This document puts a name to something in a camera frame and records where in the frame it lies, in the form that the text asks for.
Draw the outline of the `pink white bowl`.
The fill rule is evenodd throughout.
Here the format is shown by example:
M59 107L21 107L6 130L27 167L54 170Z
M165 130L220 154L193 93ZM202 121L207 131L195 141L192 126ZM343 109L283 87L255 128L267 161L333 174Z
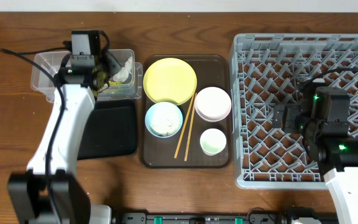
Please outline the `pink white bowl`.
M229 115L231 108L230 96L215 86L202 89L195 98L195 110L207 122L223 120Z

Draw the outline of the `small pale green cup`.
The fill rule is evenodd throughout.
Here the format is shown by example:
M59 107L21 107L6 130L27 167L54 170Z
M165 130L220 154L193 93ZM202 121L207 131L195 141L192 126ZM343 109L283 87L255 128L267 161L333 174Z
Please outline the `small pale green cup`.
M226 147L226 136L219 129L207 129L200 136L200 146L206 155L214 156Z

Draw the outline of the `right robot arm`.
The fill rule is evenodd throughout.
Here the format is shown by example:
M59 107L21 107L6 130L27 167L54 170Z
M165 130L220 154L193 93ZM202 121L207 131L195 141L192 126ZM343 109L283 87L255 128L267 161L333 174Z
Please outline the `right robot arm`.
M277 104L272 126L300 134L334 201L339 223L358 223L358 139L349 135L350 97L322 79L299 85L296 104Z

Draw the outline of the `green orange snack wrapper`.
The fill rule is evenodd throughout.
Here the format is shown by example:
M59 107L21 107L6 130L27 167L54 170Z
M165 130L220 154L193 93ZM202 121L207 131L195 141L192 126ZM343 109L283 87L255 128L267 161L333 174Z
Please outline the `green orange snack wrapper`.
M121 91L123 88L123 82L122 81L111 81L109 80L101 89L100 92L117 92L117 91Z

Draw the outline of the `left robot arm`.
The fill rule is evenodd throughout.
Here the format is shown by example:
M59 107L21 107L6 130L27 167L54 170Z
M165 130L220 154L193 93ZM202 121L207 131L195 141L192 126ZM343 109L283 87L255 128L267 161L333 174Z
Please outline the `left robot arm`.
M86 122L100 89L121 66L101 45L102 30L74 30L68 53L55 75L24 52L1 49L40 70L54 86L44 135L26 171L12 173L7 190L20 223L112 223L112 208L93 205L76 179L77 158Z

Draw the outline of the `light blue bowl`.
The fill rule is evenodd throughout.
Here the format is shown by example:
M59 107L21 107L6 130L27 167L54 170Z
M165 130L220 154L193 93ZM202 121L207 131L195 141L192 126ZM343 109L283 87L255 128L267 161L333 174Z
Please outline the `light blue bowl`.
M146 114L145 114L145 127L147 128L147 130L149 131L150 134L158 137L158 138L169 138L175 134L172 134L171 136L168 137L161 137L161 136L157 136L156 134L154 134L150 128L150 122L151 122L151 117L154 114L155 110L164 110L166 112L171 112L171 113L176 113L177 117L180 118L181 121L181 125L179 127L179 129L176 131L176 133L180 130L180 128L182 127L183 124L183 115L181 110L179 109L178 106L174 105L173 103L169 103L169 102L161 102L161 103L156 103L153 106L151 106Z

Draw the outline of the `pile of rice scraps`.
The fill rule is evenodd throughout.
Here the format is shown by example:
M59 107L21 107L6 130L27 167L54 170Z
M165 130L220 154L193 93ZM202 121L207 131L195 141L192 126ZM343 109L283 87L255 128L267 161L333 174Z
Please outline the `pile of rice scraps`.
M180 125L181 121L176 113L166 112L164 110L155 110L150 122L152 132L161 137L168 137L175 134Z

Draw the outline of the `white tissue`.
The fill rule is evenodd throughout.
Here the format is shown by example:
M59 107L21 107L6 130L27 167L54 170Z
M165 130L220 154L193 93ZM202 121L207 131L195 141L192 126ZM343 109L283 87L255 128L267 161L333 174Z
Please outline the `white tissue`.
M129 57L120 71L112 77L114 82L125 82L132 73L133 57Z

